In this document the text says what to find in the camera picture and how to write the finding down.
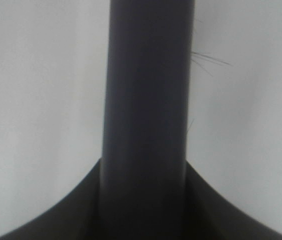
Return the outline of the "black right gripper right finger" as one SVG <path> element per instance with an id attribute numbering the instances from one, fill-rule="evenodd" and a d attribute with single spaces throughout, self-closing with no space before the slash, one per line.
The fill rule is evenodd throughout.
<path id="1" fill-rule="evenodd" d="M 184 240 L 282 240 L 279 233 L 222 197 L 188 163 Z"/>

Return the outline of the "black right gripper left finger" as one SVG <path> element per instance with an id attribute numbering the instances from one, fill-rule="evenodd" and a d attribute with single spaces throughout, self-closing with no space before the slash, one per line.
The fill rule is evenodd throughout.
<path id="1" fill-rule="evenodd" d="M 100 161 L 64 198 L 0 240 L 99 240 Z"/>

